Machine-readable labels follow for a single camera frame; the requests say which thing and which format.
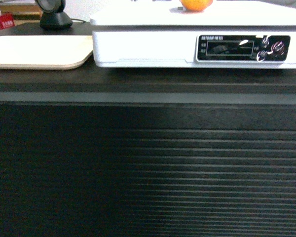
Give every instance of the knob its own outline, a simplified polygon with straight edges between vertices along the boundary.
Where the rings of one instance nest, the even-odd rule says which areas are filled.
[[[269,44],[270,44],[270,40],[267,37],[264,37],[261,41],[261,47],[267,48]]]
[[[262,62],[265,60],[267,56],[267,51],[263,50],[263,51],[260,51],[258,54],[257,54],[257,61],[258,62]]]
[[[285,53],[285,45],[282,41],[278,41],[272,45],[271,50],[275,57],[283,55]]]

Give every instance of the digital display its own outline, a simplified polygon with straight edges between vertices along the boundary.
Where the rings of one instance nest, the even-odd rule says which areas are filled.
[[[209,40],[207,56],[252,56],[254,41],[248,40]]]

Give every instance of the orange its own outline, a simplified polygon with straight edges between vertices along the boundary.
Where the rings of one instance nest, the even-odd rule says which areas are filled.
[[[182,5],[190,11],[203,11],[209,7],[213,0],[180,0]]]

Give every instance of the white appliance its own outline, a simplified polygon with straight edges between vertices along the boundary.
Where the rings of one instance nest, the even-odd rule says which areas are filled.
[[[296,9],[215,1],[110,5],[90,17],[99,67],[296,68]]]

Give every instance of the red box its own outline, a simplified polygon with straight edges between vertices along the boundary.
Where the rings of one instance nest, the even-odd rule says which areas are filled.
[[[10,28],[14,25],[11,13],[0,13],[0,30]]]

